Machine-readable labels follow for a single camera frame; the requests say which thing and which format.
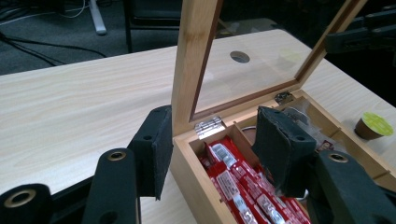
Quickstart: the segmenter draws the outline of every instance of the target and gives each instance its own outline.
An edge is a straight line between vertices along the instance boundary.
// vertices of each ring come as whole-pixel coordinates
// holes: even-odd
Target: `yellow cup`
[[[381,116],[365,112],[355,127],[355,133],[365,140],[372,140],[393,134],[393,128]]]

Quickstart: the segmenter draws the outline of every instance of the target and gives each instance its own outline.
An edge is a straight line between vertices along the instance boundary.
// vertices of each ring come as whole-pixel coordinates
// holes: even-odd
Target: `white cable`
[[[83,11],[85,8],[88,7],[88,6],[85,6],[85,0],[83,0],[83,1],[84,1],[84,6],[83,6],[82,8],[79,7],[79,8],[74,8],[74,9],[66,10],[66,12],[80,10],[80,12],[79,12],[76,16],[72,16],[72,17],[66,17],[65,15],[62,15],[62,16],[66,17],[66,18],[75,18],[75,17],[79,16],[79,15],[82,13],[82,11]],[[49,15],[49,14],[55,14],[55,13],[56,13],[56,12],[44,12],[44,13],[39,13],[39,14],[35,14],[35,15],[20,17],[20,18],[17,18],[17,19],[15,19],[15,20],[12,20],[12,21],[5,21],[5,22],[3,22],[3,23],[0,23],[0,25],[9,24],[9,23],[14,22],[14,21],[20,21],[20,20],[24,20],[24,19],[27,19],[27,18],[31,18],[31,17],[42,16],[42,15]]]
[[[84,11],[85,7],[86,7],[85,0],[82,0],[82,8],[81,8],[81,11],[80,11],[77,15],[75,15],[75,16],[70,16],[70,17],[69,17],[69,16],[62,15],[62,14],[60,14],[60,15],[63,16],[63,17],[65,17],[65,18],[73,19],[73,18],[79,16],[79,15],[82,13],[82,11]]]

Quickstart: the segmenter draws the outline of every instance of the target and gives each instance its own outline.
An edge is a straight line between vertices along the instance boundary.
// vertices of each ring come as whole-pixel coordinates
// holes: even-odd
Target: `yellow lid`
[[[388,122],[375,113],[365,112],[362,120],[367,127],[376,133],[384,136],[390,136],[393,134],[393,128],[388,124]]]

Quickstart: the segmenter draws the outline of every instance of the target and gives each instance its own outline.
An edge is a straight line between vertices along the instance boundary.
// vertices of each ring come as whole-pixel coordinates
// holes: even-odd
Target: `wooden box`
[[[345,1],[310,49],[278,29],[215,39],[221,1],[184,1],[172,95],[171,172],[199,223],[235,223],[197,155],[204,151],[204,142],[228,134],[251,164],[258,162],[252,142],[241,131],[255,125],[258,105],[282,109],[309,101],[307,115],[321,132],[341,142],[378,185],[396,190],[395,169],[301,90],[326,54],[324,36],[345,30],[364,3]],[[280,105],[275,98],[283,92],[292,100]],[[195,125],[215,116],[224,130],[200,139]]]

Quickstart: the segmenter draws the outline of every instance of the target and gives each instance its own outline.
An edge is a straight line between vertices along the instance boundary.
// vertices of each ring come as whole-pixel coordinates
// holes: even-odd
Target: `red wrapper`
[[[259,223],[248,205],[248,194],[234,181],[224,162],[218,162],[207,170],[207,174],[218,190],[221,199],[226,202],[236,221],[241,224]]]
[[[212,166],[212,162],[209,160],[206,154],[199,156],[198,160],[201,162],[202,166],[204,166],[206,170],[208,170]]]
[[[311,224],[311,221],[306,214],[306,212],[300,207],[295,198],[286,198],[280,197],[280,199],[286,204],[286,206],[293,211],[294,215],[300,220],[303,224]]]
[[[269,182],[263,181],[245,161],[230,137],[226,136],[206,145],[206,149],[210,160],[213,162],[224,161],[228,170],[273,223],[301,223],[282,200],[275,196],[274,187]]]

